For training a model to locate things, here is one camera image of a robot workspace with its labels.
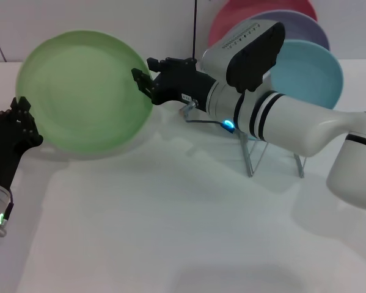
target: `green plate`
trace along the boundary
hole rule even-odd
[[[40,133],[69,151],[105,151],[132,138],[152,111],[131,75],[148,73],[124,42],[101,32],[73,31],[37,47],[17,76]]]

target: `light blue plate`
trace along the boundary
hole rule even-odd
[[[333,109],[343,90],[343,71],[327,49],[303,40],[285,40],[271,69],[277,92]]]

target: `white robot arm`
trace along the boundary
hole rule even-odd
[[[153,104],[193,100],[213,120],[233,121],[240,131],[301,156],[314,156],[347,133],[327,185],[366,209],[366,112],[329,110],[275,92],[269,69],[284,38],[282,23],[243,21],[205,53],[204,73],[196,70],[194,59],[148,59],[159,76],[153,81],[133,69],[133,77]]]

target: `pink plate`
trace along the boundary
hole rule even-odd
[[[298,11],[317,20],[315,9],[306,0],[229,0],[213,21],[208,46],[215,44],[243,20],[265,11],[278,9]]]

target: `green led light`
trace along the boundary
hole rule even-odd
[[[4,214],[0,214],[0,225],[4,222]]]

